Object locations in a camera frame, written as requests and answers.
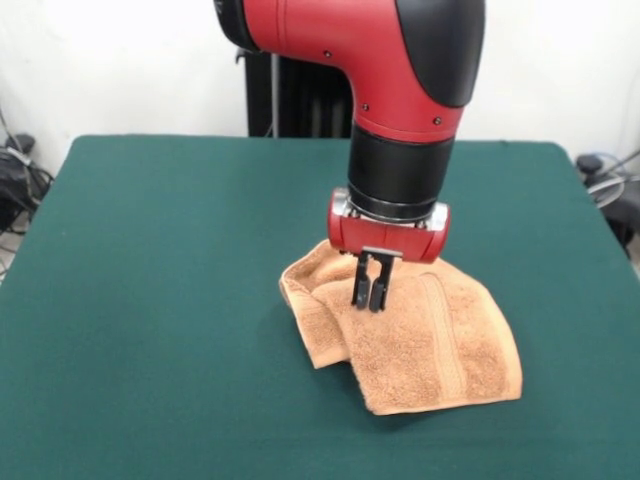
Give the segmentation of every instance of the white wall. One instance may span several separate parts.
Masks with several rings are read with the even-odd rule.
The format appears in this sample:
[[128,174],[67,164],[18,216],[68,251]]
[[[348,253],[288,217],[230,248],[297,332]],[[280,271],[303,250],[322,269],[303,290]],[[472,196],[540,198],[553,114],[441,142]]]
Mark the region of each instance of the white wall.
[[[85,133],[246,135],[242,65],[212,0],[2,0],[0,102],[57,171]],[[460,138],[640,145],[638,0],[488,0]]]

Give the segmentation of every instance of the table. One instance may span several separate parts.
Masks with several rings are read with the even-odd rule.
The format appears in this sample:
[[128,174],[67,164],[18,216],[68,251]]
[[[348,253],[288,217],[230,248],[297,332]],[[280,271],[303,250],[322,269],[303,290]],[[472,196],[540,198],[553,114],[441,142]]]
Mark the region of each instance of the table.
[[375,417],[277,280],[341,140],[82,137],[0,289],[0,478],[637,478],[640,284],[564,151],[459,142],[443,257],[509,319],[521,400]]

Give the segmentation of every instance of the green table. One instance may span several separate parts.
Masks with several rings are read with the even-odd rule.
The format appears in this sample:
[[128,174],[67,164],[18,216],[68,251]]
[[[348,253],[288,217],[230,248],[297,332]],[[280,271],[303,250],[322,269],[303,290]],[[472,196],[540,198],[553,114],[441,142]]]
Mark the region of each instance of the green table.
[[375,417],[277,286],[348,143],[85,137],[0,289],[0,479],[628,479],[640,284],[551,144],[459,143],[444,257],[508,317],[521,400]]

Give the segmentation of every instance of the towel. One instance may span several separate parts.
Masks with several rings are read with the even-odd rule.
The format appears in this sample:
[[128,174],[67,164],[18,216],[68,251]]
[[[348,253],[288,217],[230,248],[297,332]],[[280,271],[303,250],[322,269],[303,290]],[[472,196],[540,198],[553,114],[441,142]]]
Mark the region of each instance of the towel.
[[[350,362],[368,410],[417,413],[517,400],[522,369],[489,291],[443,259],[396,259],[386,309],[351,305],[357,259],[327,240],[279,281],[314,368]],[[370,262],[369,277],[379,273]]]

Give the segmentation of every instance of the orange towel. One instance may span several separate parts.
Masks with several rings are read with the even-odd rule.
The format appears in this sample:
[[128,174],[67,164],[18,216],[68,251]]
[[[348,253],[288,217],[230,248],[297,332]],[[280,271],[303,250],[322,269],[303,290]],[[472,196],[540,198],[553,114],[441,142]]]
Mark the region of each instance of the orange towel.
[[[280,278],[315,368],[350,361],[376,415],[520,398],[516,344],[482,284],[442,259],[396,260],[386,310],[374,314],[351,306],[356,262],[323,241]],[[378,272],[371,262],[369,277]]]

